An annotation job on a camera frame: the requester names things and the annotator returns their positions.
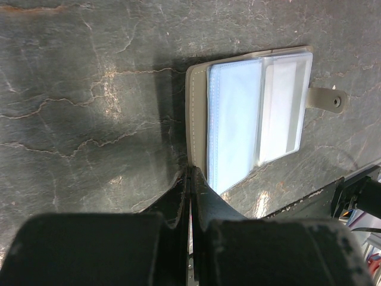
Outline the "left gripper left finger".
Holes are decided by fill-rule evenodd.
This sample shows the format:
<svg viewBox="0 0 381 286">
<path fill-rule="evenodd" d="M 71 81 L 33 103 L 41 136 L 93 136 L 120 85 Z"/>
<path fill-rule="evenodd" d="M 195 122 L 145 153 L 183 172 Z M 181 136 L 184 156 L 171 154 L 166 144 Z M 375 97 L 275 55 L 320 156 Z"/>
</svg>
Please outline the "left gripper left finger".
<svg viewBox="0 0 381 286">
<path fill-rule="evenodd" d="M 190 204 L 188 170 L 184 169 L 170 189 L 144 210 L 163 219 L 157 238 L 152 285 L 188 284 Z"/>
</svg>

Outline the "grey card holder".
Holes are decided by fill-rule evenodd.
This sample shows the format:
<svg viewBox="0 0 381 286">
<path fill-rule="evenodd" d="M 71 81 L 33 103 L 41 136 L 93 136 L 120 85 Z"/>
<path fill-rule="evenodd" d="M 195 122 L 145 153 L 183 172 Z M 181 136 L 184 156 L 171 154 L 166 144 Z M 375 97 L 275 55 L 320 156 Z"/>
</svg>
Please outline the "grey card holder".
<svg viewBox="0 0 381 286">
<path fill-rule="evenodd" d="M 335 114 L 344 111 L 348 103 L 344 91 L 310 86 L 311 46 L 252 52 L 187 69 L 185 120 L 188 162 L 202 170 L 209 186 L 217 194 L 237 185 L 253 169 L 264 165 L 259 164 L 258 155 L 266 67 L 290 62 L 308 66 L 304 114 L 308 108 Z"/>
</svg>

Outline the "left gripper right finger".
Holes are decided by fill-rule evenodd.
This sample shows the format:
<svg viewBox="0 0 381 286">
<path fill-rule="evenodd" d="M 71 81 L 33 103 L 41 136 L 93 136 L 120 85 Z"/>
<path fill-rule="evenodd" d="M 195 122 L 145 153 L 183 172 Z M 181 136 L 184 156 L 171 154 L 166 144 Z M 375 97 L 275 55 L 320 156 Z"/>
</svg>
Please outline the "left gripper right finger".
<svg viewBox="0 0 381 286">
<path fill-rule="evenodd" d="M 202 284 L 202 271 L 205 269 L 204 237 L 212 220 L 245 220 L 209 186 L 202 170 L 191 167 L 191 213 L 193 241 L 193 270 L 195 281 Z"/>
</svg>

